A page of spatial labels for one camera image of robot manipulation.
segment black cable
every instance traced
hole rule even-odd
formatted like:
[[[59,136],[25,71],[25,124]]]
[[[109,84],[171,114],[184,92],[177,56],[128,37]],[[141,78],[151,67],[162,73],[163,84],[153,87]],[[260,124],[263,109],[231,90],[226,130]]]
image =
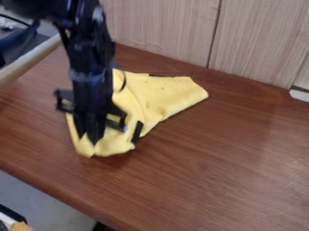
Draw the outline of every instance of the black cable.
[[[25,22],[23,22],[22,20],[13,18],[13,17],[8,16],[8,15],[5,15],[5,14],[0,14],[0,17],[4,17],[4,18],[10,19],[10,20],[13,20],[13,21],[15,21],[15,22],[18,22],[18,23],[20,23],[20,24],[22,24],[22,25],[25,25],[25,26],[28,26],[28,27],[30,26],[30,24],[25,23]]]

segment brown table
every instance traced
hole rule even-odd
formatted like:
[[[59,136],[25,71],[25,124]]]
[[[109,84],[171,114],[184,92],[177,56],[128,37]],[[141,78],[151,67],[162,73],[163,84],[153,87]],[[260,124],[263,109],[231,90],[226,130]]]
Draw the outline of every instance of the brown table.
[[[126,70],[191,76],[211,97],[137,149],[78,156],[52,91],[58,49],[0,93],[0,167],[116,230],[308,230],[309,105],[288,92],[119,46]]]

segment table surface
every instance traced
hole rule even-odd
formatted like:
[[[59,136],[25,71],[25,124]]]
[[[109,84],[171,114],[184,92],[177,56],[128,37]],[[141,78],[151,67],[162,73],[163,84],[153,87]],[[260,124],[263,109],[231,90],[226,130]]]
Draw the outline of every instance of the table surface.
[[[191,76],[211,97],[159,124],[135,151],[88,160],[54,110],[52,91],[70,87],[58,49],[0,93],[1,169],[119,231],[309,229],[308,104],[126,46],[117,61]]]

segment floor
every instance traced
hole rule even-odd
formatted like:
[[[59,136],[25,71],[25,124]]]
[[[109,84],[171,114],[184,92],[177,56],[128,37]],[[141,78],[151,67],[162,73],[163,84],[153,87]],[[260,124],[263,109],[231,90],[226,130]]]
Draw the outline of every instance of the floor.
[[[96,221],[0,172],[0,204],[24,216],[35,231],[90,231]]]

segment folded cloth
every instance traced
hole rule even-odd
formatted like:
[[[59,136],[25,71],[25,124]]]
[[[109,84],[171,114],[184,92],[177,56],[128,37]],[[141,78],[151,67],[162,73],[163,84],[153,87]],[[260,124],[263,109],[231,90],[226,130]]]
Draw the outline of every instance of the folded cloth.
[[[121,88],[123,80],[123,72],[114,69],[114,88]],[[77,152],[88,158],[107,157],[135,149],[133,140],[141,123],[144,126],[138,134],[145,136],[159,122],[207,97],[208,93],[189,77],[162,78],[126,72],[125,89],[113,96],[114,104],[127,113],[125,133],[107,127],[104,137],[93,145],[86,134],[79,138],[73,116],[66,116]]]

